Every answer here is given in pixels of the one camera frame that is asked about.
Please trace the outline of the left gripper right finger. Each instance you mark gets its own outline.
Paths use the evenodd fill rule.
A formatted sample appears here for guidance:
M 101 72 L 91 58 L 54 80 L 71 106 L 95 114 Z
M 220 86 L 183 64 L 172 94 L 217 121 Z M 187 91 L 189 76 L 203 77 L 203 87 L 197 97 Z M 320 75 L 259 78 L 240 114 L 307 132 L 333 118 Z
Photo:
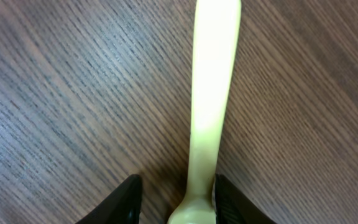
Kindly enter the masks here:
M 216 221 L 219 224 L 275 224 L 226 176 L 216 174 Z

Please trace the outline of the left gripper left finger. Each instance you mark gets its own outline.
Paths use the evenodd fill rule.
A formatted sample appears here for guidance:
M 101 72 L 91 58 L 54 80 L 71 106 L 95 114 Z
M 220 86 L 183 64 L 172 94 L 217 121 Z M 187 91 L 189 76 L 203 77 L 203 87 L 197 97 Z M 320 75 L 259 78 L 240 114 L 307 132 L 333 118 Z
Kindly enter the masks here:
M 132 174 L 77 224 L 139 224 L 142 178 Z

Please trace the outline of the yellow plastic fork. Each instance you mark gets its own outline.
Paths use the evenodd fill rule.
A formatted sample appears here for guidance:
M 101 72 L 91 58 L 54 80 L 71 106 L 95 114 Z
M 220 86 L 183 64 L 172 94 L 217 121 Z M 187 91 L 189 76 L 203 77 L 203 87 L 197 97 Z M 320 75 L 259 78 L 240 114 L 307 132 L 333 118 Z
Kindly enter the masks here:
M 213 185 L 240 23 L 240 0 L 197 0 L 187 183 L 169 223 L 216 221 Z

